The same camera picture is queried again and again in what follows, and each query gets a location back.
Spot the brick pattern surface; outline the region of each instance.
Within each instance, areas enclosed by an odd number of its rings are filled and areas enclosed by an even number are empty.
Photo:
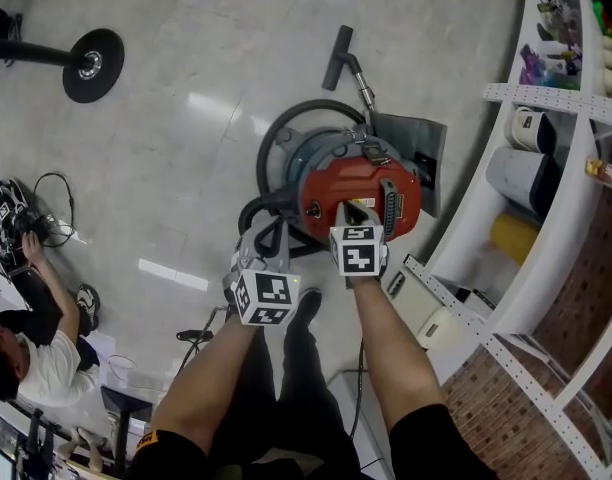
[[[559,382],[543,363],[532,359],[522,356],[534,376],[547,385]],[[500,479],[587,478],[548,421],[485,349],[476,351],[444,390],[462,436]],[[588,425],[588,416],[579,409],[575,423]]]
[[[604,188],[579,257],[533,337],[573,375],[612,317],[612,190]],[[612,350],[586,392],[612,417]]]

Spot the black sleeve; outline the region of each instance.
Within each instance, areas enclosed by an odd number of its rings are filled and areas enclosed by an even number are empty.
[[[445,405],[429,405],[399,420],[390,447],[398,480],[497,478],[468,447]]]
[[[212,478],[214,471],[202,449],[174,432],[156,430],[137,445],[125,479]]]

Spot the white t-shirt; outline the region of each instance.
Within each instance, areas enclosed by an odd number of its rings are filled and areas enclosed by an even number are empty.
[[[47,407],[75,405],[95,388],[99,366],[78,372],[80,357],[75,345],[62,331],[57,331],[48,346],[36,347],[23,334],[30,354],[28,374],[19,384],[19,394],[29,402]]]

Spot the yellow object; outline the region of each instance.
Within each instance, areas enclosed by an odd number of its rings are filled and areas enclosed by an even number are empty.
[[[495,219],[490,239],[518,265],[523,265],[538,234],[539,227],[532,222],[502,213]]]

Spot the gray floor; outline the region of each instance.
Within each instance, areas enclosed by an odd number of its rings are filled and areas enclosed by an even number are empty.
[[[186,351],[175,333],[201,328],[222,301],[220,280],[239,211],[257,195],[254,159],[269,124],[315,97],[360,108],[348,73],[335,94],[320,88],[338,27],[355,27],[352,49],[380,110],[448,125],[446,199],[482,123],[483,86],[506,61],[516,1],[0,0],[24,13],[27,41],[68,49],[108,27],[126,44],[120,83],[87,106],[66,98],[58,69],[0,62],[0,178],[32,186],[49,170],[69,177],[80,241],[55,261],[73,286],[98,288],[100,331],[136,363],[131,375],[160,385]],[[42,182],[40,193],[67,220],[59,182]],[[434,225],[422,216],[393,243],[394,262],[419,250]],[[325,293],[314,333],[330,377],[357,354],[352,298],[324,255],[294,266]],[[158,268],[164,277],[149,272]],[[171,271],[207,280],[207,291],[170,280]],[[278,378],[282,337],[268,332]]]

